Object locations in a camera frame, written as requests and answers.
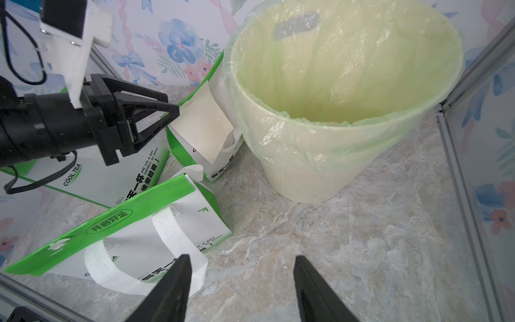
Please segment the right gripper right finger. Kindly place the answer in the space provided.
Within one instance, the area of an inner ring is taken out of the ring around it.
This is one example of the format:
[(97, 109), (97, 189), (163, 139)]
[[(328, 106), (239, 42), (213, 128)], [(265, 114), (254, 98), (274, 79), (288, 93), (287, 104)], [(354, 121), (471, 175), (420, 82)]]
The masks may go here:
[(305, 256), (296, 257), (293, 276), (301, 321), (358, 322)]

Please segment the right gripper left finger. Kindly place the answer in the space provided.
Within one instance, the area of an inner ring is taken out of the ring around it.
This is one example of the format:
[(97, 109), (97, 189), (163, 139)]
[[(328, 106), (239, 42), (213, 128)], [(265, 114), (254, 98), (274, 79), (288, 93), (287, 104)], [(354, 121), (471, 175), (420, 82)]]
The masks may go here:
[(183, 254), (126, 322), (185, 321), (192, 275), (190, 256)]

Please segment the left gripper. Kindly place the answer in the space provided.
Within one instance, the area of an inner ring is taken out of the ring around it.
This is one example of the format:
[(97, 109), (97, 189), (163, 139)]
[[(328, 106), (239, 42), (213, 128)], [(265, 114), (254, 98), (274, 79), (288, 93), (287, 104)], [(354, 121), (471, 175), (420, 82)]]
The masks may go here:
[[(166, 94), (105, 74), (92, 74), (83, 83), (83, 98), (83, 113), (106, 166), (117, 164), (119, 153), (139, 152), (180, 116)], [(137, 123), (157, 112), (164, 115), (139, 131)]]

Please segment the green white bag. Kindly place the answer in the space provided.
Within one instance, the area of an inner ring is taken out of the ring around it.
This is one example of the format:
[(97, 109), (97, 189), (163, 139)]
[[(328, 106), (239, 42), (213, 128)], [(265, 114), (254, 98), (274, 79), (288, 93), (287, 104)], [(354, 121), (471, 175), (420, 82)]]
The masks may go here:
[(37, 189), (8, 195), (1, 189), (1, 207), (43, 204), (53, 191), (105, 208), (115, 207), (153, 187), (170, 150), (157, 140), (140, 152), (106, 166), (98, 147), (78, 151), (75, 165), (64, 175)]
[(225, 86), (221, 54), (197, 89), (179, 103), (180, 116), (166, 129), (171, 153), (184, 167), (200, 165), (209, 182), (229, 167), (244, 139)]
[(205, 251), (231, 235), (201, 165), (90, 219), (6, 267), (11, 275), (45, 273), (92, 280), (127, 295), (149, 295), (177, 259), (190, 258), (190, 294), (205, 281)]

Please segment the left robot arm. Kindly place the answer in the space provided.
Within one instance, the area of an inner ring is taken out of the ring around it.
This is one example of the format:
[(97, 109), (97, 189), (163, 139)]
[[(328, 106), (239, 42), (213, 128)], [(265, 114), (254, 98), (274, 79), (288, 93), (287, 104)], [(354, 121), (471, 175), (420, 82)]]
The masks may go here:
[(19, 97), (1, 79), (1, 166), (97, 146), (105, 164), (139, 152), (180, 115), (166, 94), (94, 74), (74, 108), (68, 93)]

